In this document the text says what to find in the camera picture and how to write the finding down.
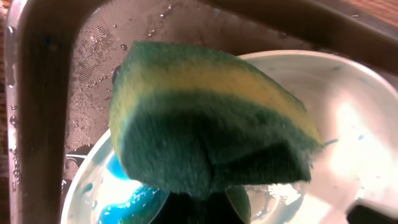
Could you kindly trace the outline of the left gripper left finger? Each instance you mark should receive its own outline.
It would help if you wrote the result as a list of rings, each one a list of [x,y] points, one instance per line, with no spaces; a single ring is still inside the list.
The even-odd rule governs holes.
[[[187,194],[170,193],[149,224],[198,223],[193,200]]]

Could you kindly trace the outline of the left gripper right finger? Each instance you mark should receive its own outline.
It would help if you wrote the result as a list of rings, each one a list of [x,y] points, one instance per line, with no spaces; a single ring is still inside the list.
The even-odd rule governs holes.
[[[246,222],[246,191],[228,189],[211,194],[199,203],[199,224],[244,224]]]

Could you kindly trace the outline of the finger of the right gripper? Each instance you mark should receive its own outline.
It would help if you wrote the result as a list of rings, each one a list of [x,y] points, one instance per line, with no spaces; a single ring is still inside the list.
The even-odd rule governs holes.
[[[357,200],[346,212],[349,224],[397,224],[397,217],[382,207]]]

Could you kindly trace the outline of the green yellow sponge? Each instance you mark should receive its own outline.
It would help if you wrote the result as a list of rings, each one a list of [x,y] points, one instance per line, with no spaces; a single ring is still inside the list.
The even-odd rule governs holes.
[[[109,129],[128,177],[200,199],[309,181],[322,148],[303,103],[255,66],[168,42],[133,44],[113,82]]]

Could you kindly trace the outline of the white plate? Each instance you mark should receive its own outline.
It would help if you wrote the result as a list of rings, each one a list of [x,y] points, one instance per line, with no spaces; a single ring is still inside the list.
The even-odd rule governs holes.
[[[273,50],[243,59],[293,93],[312,114],[324,150],[312,181],[248,186],[252,223],[397,221],[397,92],[373,70],[336,55]]]

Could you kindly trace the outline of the dark grey serving tray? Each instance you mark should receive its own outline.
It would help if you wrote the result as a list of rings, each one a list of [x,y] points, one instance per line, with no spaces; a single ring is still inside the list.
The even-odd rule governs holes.
[[[94,223],[136,207],[108,170],[111,79],[135,40],[235,55],[304,50],[397,92],[397,28],[344,1],[13,1],[4,24],[11,223]]]

